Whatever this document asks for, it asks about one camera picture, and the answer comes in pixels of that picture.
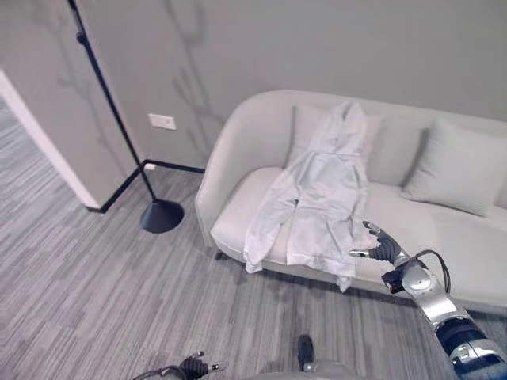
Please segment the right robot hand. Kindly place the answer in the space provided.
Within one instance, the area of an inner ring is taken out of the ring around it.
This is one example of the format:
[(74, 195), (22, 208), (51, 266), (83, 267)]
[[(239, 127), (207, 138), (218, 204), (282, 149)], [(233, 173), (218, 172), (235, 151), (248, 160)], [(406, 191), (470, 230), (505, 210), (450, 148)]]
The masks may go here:
[(394, 267), (405, 264), (410, 259), (401, 245), (379, 226), (369, 221), (363, 221), (363, 225), (376, 238), (378, 245), (371, 249), (350, 250), (351, 257), (387, 261)]

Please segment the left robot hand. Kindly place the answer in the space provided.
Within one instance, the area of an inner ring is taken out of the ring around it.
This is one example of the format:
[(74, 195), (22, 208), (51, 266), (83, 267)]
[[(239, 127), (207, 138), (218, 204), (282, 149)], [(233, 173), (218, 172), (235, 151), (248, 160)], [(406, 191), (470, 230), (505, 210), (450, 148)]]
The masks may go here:
[(200, 379), (211, 372), (223, 369), (223, 364), (208, 364), (202, 360), (203, 357), (203, 351), (196, 351), (180, 362), (178, 366), (183, 373), (183, 379)]

